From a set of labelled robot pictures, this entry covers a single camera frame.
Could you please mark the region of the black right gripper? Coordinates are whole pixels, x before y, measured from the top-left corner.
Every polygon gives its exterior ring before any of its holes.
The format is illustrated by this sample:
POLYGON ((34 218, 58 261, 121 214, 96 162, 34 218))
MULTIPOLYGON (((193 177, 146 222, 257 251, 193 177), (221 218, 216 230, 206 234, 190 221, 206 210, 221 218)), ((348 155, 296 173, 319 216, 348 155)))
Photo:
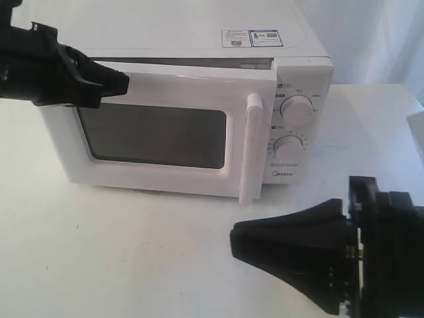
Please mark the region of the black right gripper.
POLYGON ((345 304, 349 317, 422 317, 423 207, 408 192, 380 190, 375 177, 351 176, 348 213, 329 199, 235 223, 231 253, 330 315, 345 304))

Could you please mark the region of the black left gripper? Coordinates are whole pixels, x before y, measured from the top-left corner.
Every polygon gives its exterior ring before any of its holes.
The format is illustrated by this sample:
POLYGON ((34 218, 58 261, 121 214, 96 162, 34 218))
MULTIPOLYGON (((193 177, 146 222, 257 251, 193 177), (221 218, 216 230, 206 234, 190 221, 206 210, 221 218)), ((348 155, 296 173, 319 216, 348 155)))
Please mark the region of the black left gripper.
POLYGON ((1 98, 36 106, 70 104, 97 109, 104 97, 127 93, 129 77, 58 42, 58 30, 11 24, 21 1, 1 2, 1 98))

